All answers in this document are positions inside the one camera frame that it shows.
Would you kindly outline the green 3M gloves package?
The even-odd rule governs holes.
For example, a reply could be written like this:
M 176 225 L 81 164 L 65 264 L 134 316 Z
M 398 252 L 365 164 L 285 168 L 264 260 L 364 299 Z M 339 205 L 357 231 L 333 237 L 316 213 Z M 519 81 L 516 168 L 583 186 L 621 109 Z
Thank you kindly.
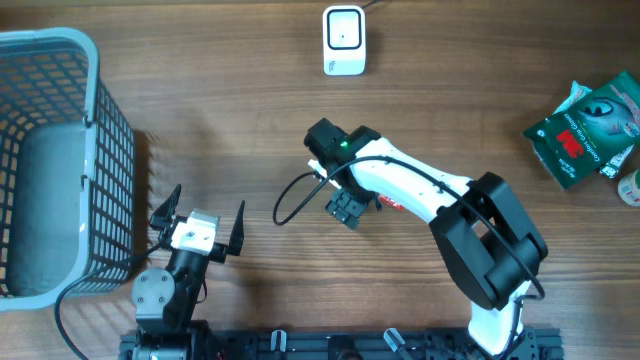
M 523 132 L 566 190 L 639 143 L 639 81 L 624 71 Z

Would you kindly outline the green lid jar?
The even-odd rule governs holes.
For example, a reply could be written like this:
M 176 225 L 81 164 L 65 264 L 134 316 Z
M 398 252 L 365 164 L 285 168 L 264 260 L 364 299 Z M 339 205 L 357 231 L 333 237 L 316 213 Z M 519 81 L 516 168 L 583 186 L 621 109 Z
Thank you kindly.
M 632 207 L 640 206 L 640 170 L 624 176 L 618 182 L 618 195 L 628 205 Z

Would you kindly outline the green white slim box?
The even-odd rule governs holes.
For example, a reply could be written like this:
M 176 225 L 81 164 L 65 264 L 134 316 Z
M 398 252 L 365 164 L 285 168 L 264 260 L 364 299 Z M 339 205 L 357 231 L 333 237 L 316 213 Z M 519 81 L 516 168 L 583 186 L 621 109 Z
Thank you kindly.
M 608 162 L 606 162 L 603 166 L 600 167 L 599 173 L 603 176 L 606 176 L 609 179 L 614 179 L 620 172 L 626 159 L 633 152 L 634 148 L 635 146 L 631 145 L 625 148 L 622 152 L 613 156 Z

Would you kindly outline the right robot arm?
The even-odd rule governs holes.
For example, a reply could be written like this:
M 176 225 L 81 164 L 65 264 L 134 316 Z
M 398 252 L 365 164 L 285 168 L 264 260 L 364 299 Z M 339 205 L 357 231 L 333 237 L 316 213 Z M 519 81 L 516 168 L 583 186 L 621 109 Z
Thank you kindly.
M 388 197 L 431 230 L 447 271 L 469 298 L 468 332 L 487 354 L 506 357 L 523 331 L 529 288 L 544 296 L 536 276 L 548 247 L 511 187 L 487 172 L 456 176 L 397 149 L 361 126 L 346 133 L 327 119 L 304 138 L 310 166 L 336 186 L 327 212 L 355 228 L 370 202 Z

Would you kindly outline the light green wipes packet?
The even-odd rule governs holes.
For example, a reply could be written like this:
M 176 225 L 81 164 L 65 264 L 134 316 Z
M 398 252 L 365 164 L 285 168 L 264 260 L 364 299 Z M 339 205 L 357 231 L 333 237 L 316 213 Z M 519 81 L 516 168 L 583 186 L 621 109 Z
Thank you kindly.
M 569 96 L 555 109 L 553 115 L 566 111 L 591 92 L 591 88 L 581 85 L 577 81 L 573 81 Z

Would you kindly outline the red white package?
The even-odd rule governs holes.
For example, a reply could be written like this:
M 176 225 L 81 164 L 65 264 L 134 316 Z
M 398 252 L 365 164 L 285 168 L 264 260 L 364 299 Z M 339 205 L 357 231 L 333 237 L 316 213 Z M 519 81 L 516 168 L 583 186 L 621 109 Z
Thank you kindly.
M 392 207 L 392 208 L 394 208 L 396 210 L 399 210 L 399 211 L 402 211 L 404 209 L 404 207 L 400 203 L 394 201 L 393 199 L 391 199 L 391 198 L 389 198 L 389 197 L 387 197 L 385 195 L 379 194 L 378 195 L 378 201 L 383 205 L 388 205 L 388 206 L 390 206 L 390 207 Z

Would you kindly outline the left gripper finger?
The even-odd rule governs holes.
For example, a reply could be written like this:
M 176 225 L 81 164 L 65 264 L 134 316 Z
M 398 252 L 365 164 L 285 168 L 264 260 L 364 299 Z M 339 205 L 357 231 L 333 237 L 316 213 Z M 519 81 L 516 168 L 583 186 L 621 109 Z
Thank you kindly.
M 152 213 L 150 225 L 171 225 L 178 205 L 182 186 L 178 184 L 171 195 Z
M 245 201 L 242 201 L 238 209 L 228 243 L 227 253 L 232 256 L 239 256 L 244 244 L 244 210 Z

